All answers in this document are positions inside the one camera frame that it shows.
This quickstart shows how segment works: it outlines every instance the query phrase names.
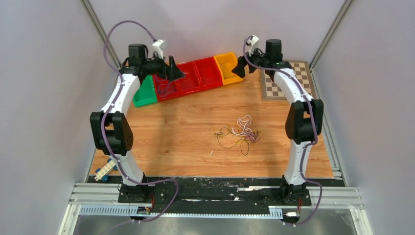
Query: toy wheel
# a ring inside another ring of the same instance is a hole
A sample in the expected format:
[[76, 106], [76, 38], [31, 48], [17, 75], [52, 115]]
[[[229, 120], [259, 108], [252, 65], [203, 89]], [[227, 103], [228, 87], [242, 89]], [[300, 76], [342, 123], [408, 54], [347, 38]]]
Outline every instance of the toy wheel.
[[102, 180], [102, 182], [107, 182], [108, 180], [110, 179], [110, 177], [108, 176], [108, 175], [104, 175], [102, 178], [101, 178], [101, 180]]

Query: gray wall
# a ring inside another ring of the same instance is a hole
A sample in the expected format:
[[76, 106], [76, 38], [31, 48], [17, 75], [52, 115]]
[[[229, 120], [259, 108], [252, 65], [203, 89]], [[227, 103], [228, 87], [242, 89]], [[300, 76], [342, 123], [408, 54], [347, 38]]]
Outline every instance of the gray wall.
[[114, 76], [79, 1], [2, 1], [0, 32], [0, 233], [54, 235]]
[[415, 2], [356, 0], [315, 69], [376, 235], [414, 234]]
[[[287, 59], [310, 61], [344, 0], [91, 0], [106, 32], [119, 21], [135, 20], [157, 39], [167, 40], [176, 62], [229, 51], [242, 54], [245, 37], [279, 38]], [[120, 26], [111, 42], [120, 60], [125, 45], [151, 43], [137, 25]]]

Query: yellow bin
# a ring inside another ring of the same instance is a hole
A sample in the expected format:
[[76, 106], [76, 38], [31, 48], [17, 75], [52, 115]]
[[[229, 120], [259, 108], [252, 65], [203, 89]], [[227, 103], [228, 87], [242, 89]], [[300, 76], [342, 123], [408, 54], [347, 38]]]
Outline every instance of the yellow bin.
[[232, 69], [235, 68], [236, 64], [238, 63], [235, 53], [229, 52], [225, 54], [215, 55], [214, 58], [222, 75], [223, 85], [242, 82], [244, 80], [238, 75], [232, 73]]

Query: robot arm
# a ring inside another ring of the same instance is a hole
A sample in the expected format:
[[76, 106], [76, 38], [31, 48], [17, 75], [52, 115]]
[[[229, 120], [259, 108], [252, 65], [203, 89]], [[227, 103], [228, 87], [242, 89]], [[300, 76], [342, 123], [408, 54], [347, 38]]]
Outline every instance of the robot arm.
[[304, 195], [306, 192], [305, 179], [301, 176], [301, 173], [305, 174], [308, 156], [312, 147], [310, 143], [314, 141], [311, 118], [304, 118], [304, 112], [310, 114], [307, 101], [312, 106], [317, 134], [320, 134], [322, 130], [323, 102], [319, 99], [314, 99], [304, 90], [298, 82], [290, 63], [283, 61], [281, 40], [267, 40], [265, 53], [257, 48], [257, 42], [258, 38], [255, 35], [250, 36], [246, 40], [246, 45], [250, 49], [244, 56], [238, 58], [238, 64], [232, 72], [240, 77], [245, 77], [244, 67], [248, 64], [249, 73], [254, 72], [257, 68], [265, 69], [265, 73], [282, 89], [287, 101], [291, 104], [285, 124], [285, 131], [291, 143], [290, 157], [287, 170], [283, 175], [284, 183], [280, 187], [282, 200], [290, 201], [290, 198], [298, 198], [299, 195]]
[[[119, 70], [122, 74], [117, 77], [116, 87], [109, 101], [100, 112], [94, 112], [90, 116], [91, 128], [95, 147], [109, 155], [121, 171], [123, 184], [136, 186], [135, 182], [145, 181], [145, 175], [137, 166], [131, 151], [134, 142], [133, 132], [127, 122], [128, 108], [134, 94], [140, 89], [141, 84], [148, 75], [156, 74], [160, 78], [174, 81], [184, 77], [184, 73], [176, 66], [173, 56], [169, 56], [169, 65], [164, 62], [164, 40], [156, 40], [152, 47], [155, 50], [152, 58], [147, 58], [148, 49], [143, 44], [129, 45], [129, 57], [125, 59]], [[114, 156], [107, 149], [102, 135], [102, 119], [105, 112], [108, 114], [104, 120], [105, 136]]]

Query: red storage container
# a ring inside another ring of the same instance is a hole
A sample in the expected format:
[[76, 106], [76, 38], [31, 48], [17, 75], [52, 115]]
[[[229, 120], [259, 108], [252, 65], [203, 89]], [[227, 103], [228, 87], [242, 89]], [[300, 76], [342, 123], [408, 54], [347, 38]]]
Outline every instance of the red storage container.
[[177, 67], [185, 74], [185, 77], [172, 83], [153, 76], [158, 101], [206, 91], [223, 85], [222, 75], [213, 57], [178, 64]]

